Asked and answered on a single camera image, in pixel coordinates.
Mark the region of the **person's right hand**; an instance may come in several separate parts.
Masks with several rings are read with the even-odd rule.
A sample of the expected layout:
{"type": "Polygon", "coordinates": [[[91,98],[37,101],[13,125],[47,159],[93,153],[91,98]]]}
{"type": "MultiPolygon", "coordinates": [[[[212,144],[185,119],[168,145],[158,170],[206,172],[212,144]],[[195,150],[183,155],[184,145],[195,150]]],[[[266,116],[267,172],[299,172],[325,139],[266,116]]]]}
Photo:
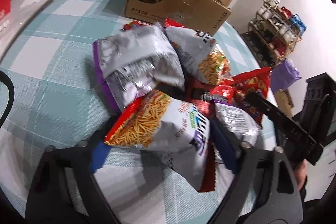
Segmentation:
{"type": "Polygon", "coordinates": [[[307,175],[307,160],[304,159],[301,163],[297,164],[293,170],[295,180],[297,182],[298,190],[301,190],[305,184],[307,175]]]}

